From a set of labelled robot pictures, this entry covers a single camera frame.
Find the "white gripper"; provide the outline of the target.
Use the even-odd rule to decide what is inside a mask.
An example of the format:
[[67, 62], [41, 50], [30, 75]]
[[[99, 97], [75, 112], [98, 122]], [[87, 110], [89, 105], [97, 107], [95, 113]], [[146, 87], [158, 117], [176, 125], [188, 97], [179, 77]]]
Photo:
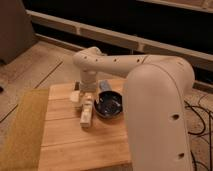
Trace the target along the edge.
[[97, 89], [97, 73], [95, 71], [80, 72], [80, 90], [82, 92], [95, 92]]

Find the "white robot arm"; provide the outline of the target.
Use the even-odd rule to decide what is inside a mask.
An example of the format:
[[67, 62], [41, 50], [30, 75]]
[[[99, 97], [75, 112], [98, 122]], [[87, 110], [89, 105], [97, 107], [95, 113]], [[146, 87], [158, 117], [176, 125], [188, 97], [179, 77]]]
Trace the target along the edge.
[[80, 90], [96, 89], [96, 74], [123, 77], [123, 113], [133, 171], [193, 171], [184, 95], [195, 81], [190, 63], [176, 56], [104, 56], [96, 47], [73, 56]]

